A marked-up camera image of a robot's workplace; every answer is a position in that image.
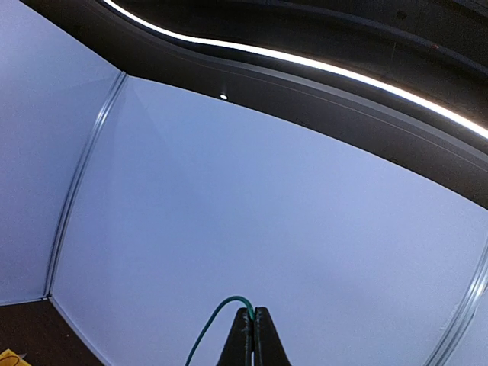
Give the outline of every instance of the floor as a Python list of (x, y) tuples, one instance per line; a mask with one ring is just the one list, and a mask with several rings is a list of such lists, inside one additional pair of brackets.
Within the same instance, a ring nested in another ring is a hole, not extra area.
[(0, 307), (0, 353), (11, 349), (32, 366), (97, 366), (49, 301)]

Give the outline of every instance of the green cable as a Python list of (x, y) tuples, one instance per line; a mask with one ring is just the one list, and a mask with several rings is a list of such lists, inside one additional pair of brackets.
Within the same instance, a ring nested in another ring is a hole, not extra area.
[(251, 320), (254, 322), (254, 309), (253, 309), (251, 303), (249, 302), (249, 300), (247, 300), (245, 297), (242, 297), (242, 296), (231, 296), (231, 297), (226, 298), (213, 311), (212, 316), (208, 320), (207, 324), (205, 324), (204, 328), (201, 330), (200, 335), (198, 336), (195, 344), (191, 348), (191, 351), (190, 351), (190, 354), (188, 355), (188, 358), (186, 359), (185, 366), (189, 366), (189, 364), (191, 362), (191, 358), (193, 357), (193, 354), (197, 350), (198, 345), (200, 344), (202, 338), (205, 336), (205, 333), (207, 332), (207, 330), (210, 328), (210, 325), (214, 321), (217, 314), (222, 310), (222, 308), (224, 306), (226, 306), (231, 301), (240, 301), (241, 303), (244, 303), (244, 305), (246, 305), (246, 307), (247, 307), (247, 311), (249, 312), (249, 316), (250, 316)]

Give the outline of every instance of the aluminum corner profile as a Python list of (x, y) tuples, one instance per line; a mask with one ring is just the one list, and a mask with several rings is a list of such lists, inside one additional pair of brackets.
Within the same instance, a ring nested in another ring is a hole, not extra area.
[(488, 285), (488, 240), (481, 254), (480, 260), (474, 272), (469, 288), (456, 313), (444, 331), (440, 341), (435, 346), (424, 366), (442, 366), (448, 362), (453, 351), (463, 338), (471, 320), (474, 318), (480, 298), (483, 296)]
[(76, 195), (78, 194), (79, 188), (82, 183), (83, 175), (85, 174), (88, 162), (95, 148), (98, 137), (105, 125), (107, 116), (109, 115), (112, 107), (117, 100), (117, 96), (120, 94), (122, 87), (127, 80), (127, 74), (123, 71), (119, 71), (117, 77), (112, 83), (107, 97), (100, 111), (95, 118), (93, 128), (91, 129), (88, 139), (83, 147), (82, 154), (79, 157), (78, 164), (75, 169), (75, 173), (71, 179), (69, 185), (69, 190), (63, 203), (63, 208), (61, 210), (61, 215), (59, 217), (58, 226), (56, 228), (56, 236), (54, 239), (53, 249), (51, 251), (50, 261), (48, 264), (46, 283), (44, 286), (44, 296), (51, 297), (53, 292), (54, 280), (56, 277), (56, 271), (58, 268), (59, 255), (63, 248), (63, 242), (66, 235), (66, 230), (68, 228), (69, 218), (71, 217), (71, 212), (75, 204)]

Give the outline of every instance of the curved light strip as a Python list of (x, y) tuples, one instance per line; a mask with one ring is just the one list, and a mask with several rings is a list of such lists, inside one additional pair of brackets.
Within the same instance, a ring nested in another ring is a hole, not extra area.
[(248, 53), (254, 53), (256, 55), (261, 55), (261, 56), (268, 56), (272, 57), (274, 59), (281, 59), (283, 61), (288, 61), (290, 63), (297, 63), (299, 65), (304, 65), (304, 66), (309, 66), (313, 67), (314, 69), (319, 69), (327, 72), (332, 72), (337, 75), (344, 76), (346, 78), (354, 79), (358, 82), (363, 82), (364, 84), (368, 84), (371, 86), (374, 86), (375, 88), (382, 89), (386, 92), (390, 92), (392, 94), (395, 94), (401, 98), (404, 98), (408, 101), (411, 101), (415, 104), (421, 105), (424, 108), (427, 108), (431, 111), (434, 111), (437, 114), (440, 114), (443, 117), (446, 117), (453, 122), (460, 124), (463, 127), (466, 127), (468, 130), (471, 130), (485, 139), (488, 140), (488, 130), (481, 127), (478, 124), (475, 124), (473, 121), (468, 120), (465, 117), (462, 117), (459, 114), (454, 113), (453, 111), (450, 111), (444, 107), (441, 107), (440, 105), (436, 103), (432, 103), (431, 101), (428, 101), (424, 98), (420, 98), (418, 95), (414, 95), (412, 93), (409, 93), (405, 90), (402, 90), (400, 88), (397, 88), (396, 86), (389, 85), (385, 82), (380, 82), (379, 80), (370, 78), (368, 76), (364, 76), (361, 74), (358, 74), (356, 72), (352, 72), (337, 66), (329, 65), (328, 63), (321, 63), (320, 61), (316, 61), (313, 59), (307, 59), (306, 57), (302, 56), (296, 56), (296, 55), (291, 55), (289, 53), (285, 52), (280, 52), (280, 51), (275, 51), (275, 50), (268, 50), (266, 48), (261, 48), (261, 47), (256, 47), (256, 46), (248, 46), (245, 44), (240, 44), (240, 43), (234, 43), (234, 42), (226, 42), (223, 40), (210, 40), (207, 38), (198, 38), (198, 37), (190, 37), (190, 36), (185, 36), (183, 34), (178, 34), (175, 32), (171, 32), (170, 30), (163, 29), (161, 27), (158, 27), (157, 25), (154, 25), (152, 23), (149, 23), (148, 21), (145, 21), (136, 15), (130, 13), (128, 10), (120, 7), (119, 5), (115, 4), (112, 0), (104, 0), (104, 2), (107, 5), (110, 5), (113, 9), (116, 11), (120, 12), (121, 14), (125, 15), (126, 17), (132, 19), (133, 21), (143, 25), (144, 27), (148, 27), (149, 29), (152, 29), (153, 31), (156, 31), (158, 33), (164, 34), (168, 37), (176, 38), (177, 40), (183, 40), (186, 42), (192, 42), (192, 43), (197, 43), (197, 44), (205, 44), (208, 46), (216, 46), (216, 47), (224, 47), (224, 48), (229, 48), (232, 50), (239, 50), (239, 51), (244, 51)]

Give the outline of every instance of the led strip light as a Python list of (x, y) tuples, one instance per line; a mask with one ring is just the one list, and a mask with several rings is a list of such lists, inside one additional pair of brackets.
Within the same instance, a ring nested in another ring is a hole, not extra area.
[(260, 56), (267, 56), (274, 59), (281, 59), (283, 61), (288, 61), (290, 63), (296, 63), (303, 66), (313, 67), (314, 69), (323, 70), (326, 72), (331, 72), (337, 75), (344, 76), (349, 79), (356, 80), (358, 82), (363, 82), (364, 84), (368, 84), (374, 86), (375, 88), (382, 89), (386, 92), (391, 94), (397, 95), (401, 98), (406, 99), (407, 101), (411, 101), (412, 103), (421, 105), (424, 108), (429, 109), (430, 111), (434, 111), (437, 114), (440, 114), (443, 117), (452, 120), (456, 124), (460, 124), (463, 127), (466, 127), (468, 130), (471, 130), (478, 135), (481, 135), (485, 139), (488, 139), (488, 130), (481, 127), (479, 124), (475, 124), (473, 121), (468, 120), (465, 117), (462, 117), (459, 114), (454, 113), (440, 105), (428, 101), (424, 98), (419, 97), (418, 95), (414, 95), (408, 91), (402, 90), (397, 88), (396, 86), (392, 86), (385, 82), (380, 82), (379, 80), (370, 78), (368, 76), (364, 76), (358, 74), (353, 71), (349, 71), (343, 69), (341, 67), (329, 65), (328, 63), (321, 63), (320, 61), (316, 61), (314, 59), (307, 59), (306, 57), (296, 56), (285, 52), (275, 51), (275, 50), (268, 50), (266, 48), (256, 47), (256, 46), (248, 46), (245, 44), (234, 43), (234, 42), (226, 42), (223, 40), (211, 40), (207, 38), (198, 38), (198, 37), (190, 37), (185, 36), (183, 34), (178, 34), (175, 32), (171, 32), (170, 30), (166, 30), (164, 28), (158, 27), (148, 21), (145, 21), (136, 15), (130, 13), (128, 10), (120, 7), (119, 5), (115, 4), (112, 0), (103, 0), (107, 5), (111, 6), (114, 10), (118, 11), (119, 13), (123, 14), (124, 16), (132, 19), (136, 23), (143, 25), (144, 27), (148, 27), (149, 29), (156, 31), (160, 34), (164, 34), (165, 36), (175, 38), (177, 40), (183, 40), (186, 42), (196, 43), (196, 44), (204, 44), (208, 46), (215, 46), (215, 47), (223, 47), (228, 48), (231, 50), (239, 50), (247, 53), (254, 53)]

